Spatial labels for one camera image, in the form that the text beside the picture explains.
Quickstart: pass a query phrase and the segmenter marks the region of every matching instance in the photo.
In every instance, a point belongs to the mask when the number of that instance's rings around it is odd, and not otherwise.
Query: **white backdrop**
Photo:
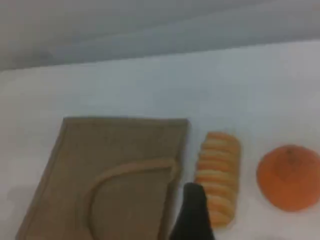
[[[320,204],[284,213],[261,195],[260,158],[320,152],[320,41],[6,71],[0,74],[0,239],[13,240],[64,116],[188,118],[181,185],[210,130],[243,145],[237,216],[218,240],[318,240]],[[181,203],[181,189],[177,211]]]

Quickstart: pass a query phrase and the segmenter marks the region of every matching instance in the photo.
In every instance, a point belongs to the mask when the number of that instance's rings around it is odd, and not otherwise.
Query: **bread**
[[[204,188],[212,228],[235,217],[240,153],[239,141],[223,132],[209,132],[201,145],[195,182]]]

